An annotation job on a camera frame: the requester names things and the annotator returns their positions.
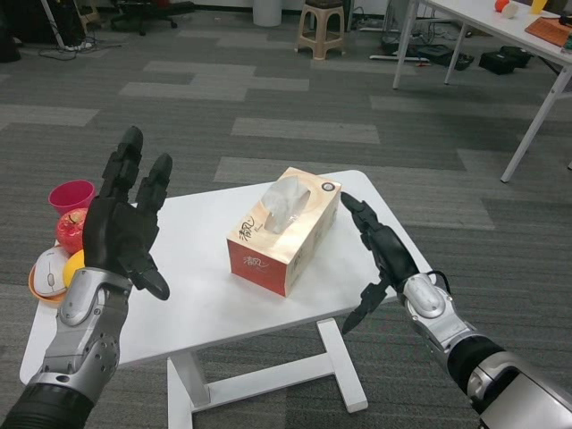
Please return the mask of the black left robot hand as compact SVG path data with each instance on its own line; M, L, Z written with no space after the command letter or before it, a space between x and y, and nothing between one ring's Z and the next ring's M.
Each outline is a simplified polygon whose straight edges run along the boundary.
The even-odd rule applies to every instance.
M142 157L143 133L129 127L110 155L103 183L92 200L83 227L86 267L118 274L139 290L167 300L169 286L150 255L159 232L157 214L164 205L172 172L172 158L164 153L141 180L136 204L129 203Z

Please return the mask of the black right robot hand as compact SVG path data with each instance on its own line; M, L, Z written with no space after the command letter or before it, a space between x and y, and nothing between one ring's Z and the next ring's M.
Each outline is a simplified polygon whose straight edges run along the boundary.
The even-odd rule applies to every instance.
M345 335L380 306L389 288L401 293L408 278L419 274L420 270L399 236L391 227L379 222L367 202L342 192L341 203L350 211L362 243L372 253L380 278L378 283L369 283L361 292L359 306L349 314L341 328Z

